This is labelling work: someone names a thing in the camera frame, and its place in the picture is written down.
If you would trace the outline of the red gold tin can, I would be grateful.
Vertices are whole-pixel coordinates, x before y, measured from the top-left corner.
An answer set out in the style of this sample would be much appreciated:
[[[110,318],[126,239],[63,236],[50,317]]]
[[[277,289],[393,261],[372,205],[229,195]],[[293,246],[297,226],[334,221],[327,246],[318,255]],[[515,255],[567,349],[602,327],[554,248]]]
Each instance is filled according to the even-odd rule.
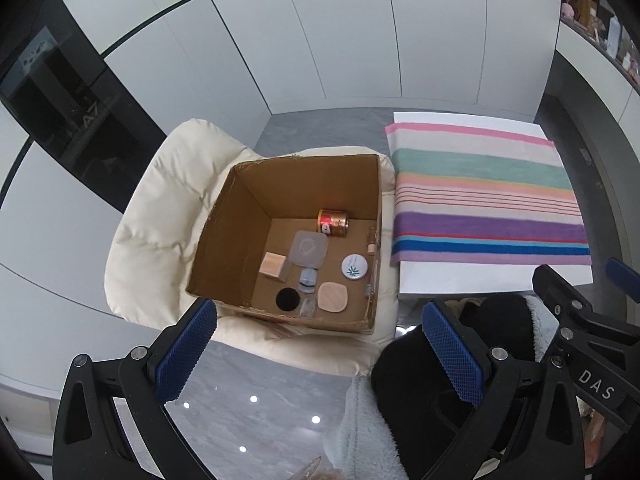
[[[349,216],[346,211],[322,208],[318,212],[317,231],[326,236],[345,237]]]

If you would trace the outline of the grey fleece blanket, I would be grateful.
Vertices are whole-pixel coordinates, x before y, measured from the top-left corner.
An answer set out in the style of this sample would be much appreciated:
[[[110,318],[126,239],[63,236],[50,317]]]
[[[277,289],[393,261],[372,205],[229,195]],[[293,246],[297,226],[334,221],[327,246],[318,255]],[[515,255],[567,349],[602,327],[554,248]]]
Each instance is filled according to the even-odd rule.
[[[551,344],[559,323],[536,297],[523,296],[534,322],[535,359]],[[378,410],[371,373],[352,380],[340,423],[324,438],[324,452],[349,479],[410,479],[401,465],[396,444]]]

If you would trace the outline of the translucent square container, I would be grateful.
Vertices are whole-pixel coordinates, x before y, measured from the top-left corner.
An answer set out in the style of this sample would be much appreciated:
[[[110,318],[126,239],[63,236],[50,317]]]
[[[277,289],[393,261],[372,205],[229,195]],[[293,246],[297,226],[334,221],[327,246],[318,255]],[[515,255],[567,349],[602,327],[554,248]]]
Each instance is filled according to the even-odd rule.
[[[328,246],[329,239],[326,234],[297,231],[288,252],[288,260],[302,268],[319,269],[326,258]]]

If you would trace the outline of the orange beige cube box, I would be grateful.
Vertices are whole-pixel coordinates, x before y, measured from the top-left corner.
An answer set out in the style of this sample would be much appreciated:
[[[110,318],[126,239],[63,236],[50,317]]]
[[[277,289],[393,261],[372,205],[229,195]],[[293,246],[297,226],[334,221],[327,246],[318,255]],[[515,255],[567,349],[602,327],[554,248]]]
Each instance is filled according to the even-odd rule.
[[[259,273],[266,278],[273,278],[274,280],[284,282],[288,277],[288,268],[290,263],[288,258],[284,255],[276,254],[275,252],[266,252],[262,263],[259,267]]]

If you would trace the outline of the white round compact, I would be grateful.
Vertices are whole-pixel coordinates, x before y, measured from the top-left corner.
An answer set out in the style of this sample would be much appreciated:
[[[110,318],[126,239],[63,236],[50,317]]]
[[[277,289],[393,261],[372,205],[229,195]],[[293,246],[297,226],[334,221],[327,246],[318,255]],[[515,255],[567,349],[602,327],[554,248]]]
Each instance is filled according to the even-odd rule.
[[[346,256],[341,263],[341,271],[345,278],[352,281],[364,278],[369,270],[369,263],[365,256],[351,254]]]

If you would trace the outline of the black trousers legs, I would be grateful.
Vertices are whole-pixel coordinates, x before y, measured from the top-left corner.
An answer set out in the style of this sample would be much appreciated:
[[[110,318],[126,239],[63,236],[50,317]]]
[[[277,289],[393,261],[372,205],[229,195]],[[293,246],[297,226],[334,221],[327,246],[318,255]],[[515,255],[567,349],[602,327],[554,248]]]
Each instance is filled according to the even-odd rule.
[[[534,322],[523,296],[498,294],[446,305],[489,348],[503,348],[522,361],[535,359]],[[459,399],[421,327],[383,350],[371,386],[410,479],[428,473],[474,413],[472,404]]]

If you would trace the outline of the striped colourful cloth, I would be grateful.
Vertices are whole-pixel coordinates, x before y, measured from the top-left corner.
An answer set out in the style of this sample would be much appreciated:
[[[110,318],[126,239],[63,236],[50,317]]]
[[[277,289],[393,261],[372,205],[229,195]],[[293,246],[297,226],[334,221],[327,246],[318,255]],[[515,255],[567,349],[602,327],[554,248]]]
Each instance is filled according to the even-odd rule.
[[[591,262],[584,220],[553,142],[496,128],[395,122],[392,260]]]

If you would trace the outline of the white tall bottle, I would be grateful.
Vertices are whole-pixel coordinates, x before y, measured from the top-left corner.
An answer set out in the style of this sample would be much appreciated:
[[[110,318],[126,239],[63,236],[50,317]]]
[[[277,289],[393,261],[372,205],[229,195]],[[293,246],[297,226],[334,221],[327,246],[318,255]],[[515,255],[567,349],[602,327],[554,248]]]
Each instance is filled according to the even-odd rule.
[[[608,22],[608,39],[606,40],[606,53],[610,58],[616,58],[617,56],[621,34],[622,25],[617,16],[613,15]]]

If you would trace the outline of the small peach clear bottle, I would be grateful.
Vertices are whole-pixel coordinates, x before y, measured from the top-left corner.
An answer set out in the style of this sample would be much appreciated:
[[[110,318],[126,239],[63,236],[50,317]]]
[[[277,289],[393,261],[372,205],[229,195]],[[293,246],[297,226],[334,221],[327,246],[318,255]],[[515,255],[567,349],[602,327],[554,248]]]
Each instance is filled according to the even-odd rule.
[[[377,247],[378,242],[376,241],[376,229],[374,226],[371,226],[367,236],[367,254],[369,256],[374,256]]]

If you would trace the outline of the brown cardboard box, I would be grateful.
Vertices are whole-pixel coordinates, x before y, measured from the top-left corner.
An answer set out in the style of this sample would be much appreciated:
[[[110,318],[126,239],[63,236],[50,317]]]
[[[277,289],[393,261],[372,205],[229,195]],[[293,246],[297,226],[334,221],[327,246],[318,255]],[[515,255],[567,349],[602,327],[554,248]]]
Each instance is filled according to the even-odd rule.
[[[348,289],[347,308],[340,313],[317,311],[300,318],[296,310],[276,306],[280,289],[295,287],[300,266],[284,282],[259,273],[266,252],[288,256],[297,231],[317,231],[320,209],[346,211],[345,237],[329,237],[328,251],[317,282],[337,282]],[[375,320],[378,255],[370,269],[352,281],[341,271],[343,259],[367,252],[371,226],[381,231],[381,159],[375,154],[284,156],[240,162],[228,173],[204,224],[186,292],[214,300],[220,306],[276,323],[315,330],[370,334]],[[369,302],[364,294],[371,282]]]

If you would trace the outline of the beige makeup sponge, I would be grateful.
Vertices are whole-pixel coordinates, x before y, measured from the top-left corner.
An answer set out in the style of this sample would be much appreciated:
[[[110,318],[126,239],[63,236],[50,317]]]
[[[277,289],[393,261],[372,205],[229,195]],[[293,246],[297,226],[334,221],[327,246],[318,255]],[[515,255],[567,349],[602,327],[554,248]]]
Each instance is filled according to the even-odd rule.
[[[318,308],[324,312],[340,313],[348,305],[348,289],[337,282],[322,283],[317,292]]]

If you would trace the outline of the black glass panel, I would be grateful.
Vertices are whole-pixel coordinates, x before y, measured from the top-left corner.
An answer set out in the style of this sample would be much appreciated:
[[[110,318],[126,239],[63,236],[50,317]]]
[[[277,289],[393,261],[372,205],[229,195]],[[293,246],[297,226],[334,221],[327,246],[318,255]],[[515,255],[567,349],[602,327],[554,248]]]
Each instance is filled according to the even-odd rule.
[[[118,211],[165,139],[63,0],[27,0],[10,23],[1,101],[43,151]]]

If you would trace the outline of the black round puff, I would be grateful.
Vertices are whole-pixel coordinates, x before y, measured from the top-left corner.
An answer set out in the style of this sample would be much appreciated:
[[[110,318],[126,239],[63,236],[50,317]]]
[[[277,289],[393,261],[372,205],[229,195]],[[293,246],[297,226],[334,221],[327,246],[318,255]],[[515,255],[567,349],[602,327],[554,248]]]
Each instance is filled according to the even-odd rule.
[[[300,305],[300,293],[292,288],[285,287],[278,291],[276,306],[283,312],[292,312]]]

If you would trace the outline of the light blue round case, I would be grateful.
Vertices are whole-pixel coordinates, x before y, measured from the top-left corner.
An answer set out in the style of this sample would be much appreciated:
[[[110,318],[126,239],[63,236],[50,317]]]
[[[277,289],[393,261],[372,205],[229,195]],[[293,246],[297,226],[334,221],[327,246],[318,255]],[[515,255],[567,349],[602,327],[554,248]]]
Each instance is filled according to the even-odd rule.
[[[297,289],[303,294],[313,294],[316,289],[318,270],[314,268],[303,268],[300,270]]]

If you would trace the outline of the cream padded chair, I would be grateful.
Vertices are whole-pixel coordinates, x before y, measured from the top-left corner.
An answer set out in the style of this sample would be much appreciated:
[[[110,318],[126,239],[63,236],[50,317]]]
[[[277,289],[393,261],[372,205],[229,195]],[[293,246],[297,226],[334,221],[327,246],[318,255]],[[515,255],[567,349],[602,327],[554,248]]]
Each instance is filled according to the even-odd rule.
[[[231,168],[258,154],[203,119],[184,122],[152,157],[119,222],[104,274],[105,297],[126,321],[162,330],[194,298],[186,284],[196,244]],[[372,333],[327,332],[278,324],[218,307],[214,341],[308,372],[367,374],[395,336],[398,271],[390,265],[395,175],[381,156],[382,269]]]

